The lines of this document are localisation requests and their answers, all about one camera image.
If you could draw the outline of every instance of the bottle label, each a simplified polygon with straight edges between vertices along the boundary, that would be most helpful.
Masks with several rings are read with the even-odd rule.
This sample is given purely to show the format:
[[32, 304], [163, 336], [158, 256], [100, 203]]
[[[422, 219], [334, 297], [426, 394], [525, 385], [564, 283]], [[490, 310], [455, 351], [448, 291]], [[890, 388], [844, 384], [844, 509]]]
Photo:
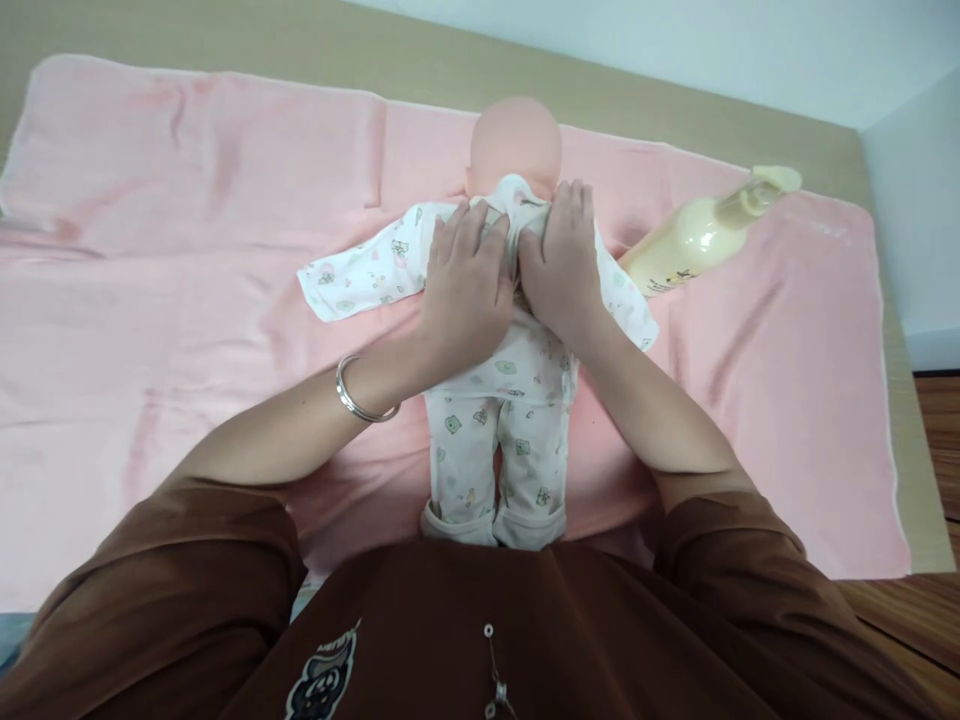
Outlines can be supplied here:
[[688, 283], [697, 277], [697, 273], [690, 272], [690, 269], [686, 270], [677, 270], [673, 275], [670, 275], [664, 282], [659, 282], [650, 278], [647, 280], [647, 290], [650, 290], [653, 293], [665, 293], [668, 290], [673, 290], [675, 287], [680, 287], [684, 283]]

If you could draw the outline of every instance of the hand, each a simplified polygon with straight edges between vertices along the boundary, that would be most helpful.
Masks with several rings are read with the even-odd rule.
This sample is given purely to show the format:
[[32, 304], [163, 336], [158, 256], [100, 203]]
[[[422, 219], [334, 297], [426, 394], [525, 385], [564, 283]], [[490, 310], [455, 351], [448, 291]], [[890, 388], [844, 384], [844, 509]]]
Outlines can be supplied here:
[[520, 233], [520, 277], [533, 314], [576, 354], [607, 316], [594, 243], [593, 188], [580, 180], [560, 183], [542, 242]]
[[513, 319], [513, 283], [501, 270], [510, 220], [500, 216], [481, 243], [487, 207], [463, 202], [434, 227], [416, 331], [433, 384], [489, 358]]

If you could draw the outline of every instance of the doll arm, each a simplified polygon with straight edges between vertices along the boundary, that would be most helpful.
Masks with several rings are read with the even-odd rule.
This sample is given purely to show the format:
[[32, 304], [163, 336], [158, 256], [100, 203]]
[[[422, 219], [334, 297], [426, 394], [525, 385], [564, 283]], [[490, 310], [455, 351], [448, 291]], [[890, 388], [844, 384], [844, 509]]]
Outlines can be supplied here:
[[297, 272], [304, 298], [324, 322], [389, 305], [423, 290], [433, 223], [445, 205], [414, 205], [356, 247]]
[[603, 305], [633, 344], [646, 352], [660, 333], [657, 321], [650, 314], [643, 293], [603, 244], [599, 230], [596, 230], [595, 238]]

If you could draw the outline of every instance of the wooden floor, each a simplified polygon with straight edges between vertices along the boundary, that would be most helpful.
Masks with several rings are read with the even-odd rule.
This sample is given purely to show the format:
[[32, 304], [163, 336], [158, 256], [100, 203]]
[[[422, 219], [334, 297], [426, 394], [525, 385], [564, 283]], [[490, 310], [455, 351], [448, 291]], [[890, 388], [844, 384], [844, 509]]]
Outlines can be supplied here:
[[[954, 557], [960, 557], [960, 377], [917, 378]], [[960, 718], [960, 573], [839, 583], [877, 644]]]

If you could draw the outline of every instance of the white wall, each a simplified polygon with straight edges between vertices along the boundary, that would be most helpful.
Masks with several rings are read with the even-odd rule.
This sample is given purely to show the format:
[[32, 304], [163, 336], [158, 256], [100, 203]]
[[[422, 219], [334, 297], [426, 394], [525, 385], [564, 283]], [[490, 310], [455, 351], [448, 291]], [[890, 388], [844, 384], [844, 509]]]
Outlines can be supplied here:
[[960, 69], [861, 137], [913, 369], [960, 369]]
[[349, 0], [846, 125], [960, 65], [957, 0]]

